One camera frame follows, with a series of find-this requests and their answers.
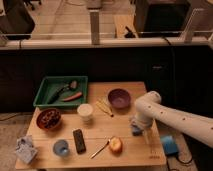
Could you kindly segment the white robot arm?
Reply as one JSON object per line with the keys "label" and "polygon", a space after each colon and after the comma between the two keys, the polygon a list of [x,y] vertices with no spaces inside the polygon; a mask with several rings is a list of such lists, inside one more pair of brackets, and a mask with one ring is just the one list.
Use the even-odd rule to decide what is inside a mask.
{"label": "white robot arm", "polygon": [[213,118],[165,107],[156,91],[137,98],[134,107],[134,123],[142,130],[150,128],[156,119],[213,148]]}

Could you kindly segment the yellowish translucent gripper finger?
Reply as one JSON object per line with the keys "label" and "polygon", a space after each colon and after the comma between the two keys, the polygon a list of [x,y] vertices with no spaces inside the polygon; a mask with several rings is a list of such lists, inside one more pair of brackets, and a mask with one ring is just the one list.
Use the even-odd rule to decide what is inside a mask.
{"label": "yellowish translucent gripper finger", "polygon": [[150,129],[145,129],[143,131],[143,136],[147,144],[152,142],[152,131]]}

